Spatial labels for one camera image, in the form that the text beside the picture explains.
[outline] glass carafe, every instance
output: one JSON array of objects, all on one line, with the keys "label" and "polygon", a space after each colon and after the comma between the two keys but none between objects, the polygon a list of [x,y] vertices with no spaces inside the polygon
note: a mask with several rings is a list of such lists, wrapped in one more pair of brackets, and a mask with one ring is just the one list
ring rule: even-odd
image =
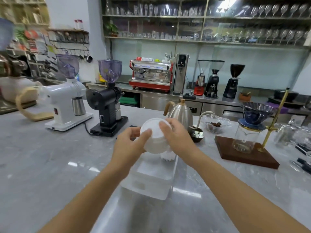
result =
[{"label": "glass carafe", "polygon": [[251,153],[259,133],[259,130],[257,131],[239,125],[232,143],[233,148],[242,153]]}]

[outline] person's left hand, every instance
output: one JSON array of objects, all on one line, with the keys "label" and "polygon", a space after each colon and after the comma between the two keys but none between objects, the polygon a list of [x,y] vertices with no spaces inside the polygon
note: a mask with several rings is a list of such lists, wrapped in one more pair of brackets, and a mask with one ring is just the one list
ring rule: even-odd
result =
[{"label": "person's left hand", "polygon": [[140,135],[140,127],[127,128],[116,140],[110,164],[125,171],[127,175],[140,155],[146,152],[144,145],[151,134],[151,129],[146,130]]}]

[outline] grinder base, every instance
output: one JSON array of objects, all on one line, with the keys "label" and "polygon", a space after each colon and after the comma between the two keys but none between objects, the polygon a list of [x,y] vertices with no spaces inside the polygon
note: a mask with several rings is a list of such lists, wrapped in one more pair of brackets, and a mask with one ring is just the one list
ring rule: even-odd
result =
[{"label": "grinder base", "polygon": [[100,136],[107,136],[107,137],[113,137],[128,121],[128,117],[121,116],[121,119],[119,121],[116,121],[117,125],[115,126],[115,129],[111,132],[104,132],[100,129],[100,123],[95,125],[93,128],[91,128],[91,133],[93,134],[100,134]]}]

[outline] glass backsplash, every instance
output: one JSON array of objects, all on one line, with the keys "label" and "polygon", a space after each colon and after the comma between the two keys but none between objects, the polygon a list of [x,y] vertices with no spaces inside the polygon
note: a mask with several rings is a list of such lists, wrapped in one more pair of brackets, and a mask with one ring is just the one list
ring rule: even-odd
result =
[{"label": "glass backsplash", "polygon": [[[305,49],[282,49],[248,46],[212,46],[201,43],[174,43],[112,39],[113,58],[122,61],[122,74],[132,75],[129,61],[138,56],[162,60],[165,53],[189,54],[188,81],[196,81],[199,68],[196,60],[224,60],[219,71],[219,84],[227,84],[231,78],[230,65],[243,64],[245,69],[239,76],[239,86],[279,89],[291,86],[308,55]],[[206,81],[211,74],[206,70]]]}]

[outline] brass stand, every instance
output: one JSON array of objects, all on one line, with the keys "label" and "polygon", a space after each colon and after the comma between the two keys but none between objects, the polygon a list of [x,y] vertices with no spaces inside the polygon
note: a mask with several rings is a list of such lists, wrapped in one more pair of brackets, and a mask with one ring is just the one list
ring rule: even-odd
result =
[{"label": "brass stand", "polygon": [[275,124],[275,122],[276,122],[276,120],[277,120],[277,118],[278,118],[278,116],[279,116],[279,114],[280,114],[280,112],[281,112],[281,109],[282,109],[282,107],[283,107],[283,105],[284,105],[284,102],[285,102],[285,100],[286,100],[286,98],[287,98],[288,93],[289,93],[289,88],[286,88],[285,94],[284,94],[284,96],[283,96],[283,98],[282,98],[282,101],[281,101],[281,103],[280,103],[280,105],[279,105],[279,108],[277,109],[277,113],[275,114],[274,119],[273,119],[271,125],[266,127],[266,128],[268,129],[268,132],[267,132],[267,135],[266,135],[266,137],[265,137],[265,139],[264,139],[264,141],[263,141],[263,143],[262,143],[262,147],[261,147],[261,148],[258,148],[258,151],[260,151],[260,152],[265,152],[265,149],[264,149],[264,148],[265,148],[265,145],[266,145],[266,143],[267,143],[267,141],[268,141],[268,138],[269,138],[271,132],[277,130],[277,129],[274,127],[274,124]]}]

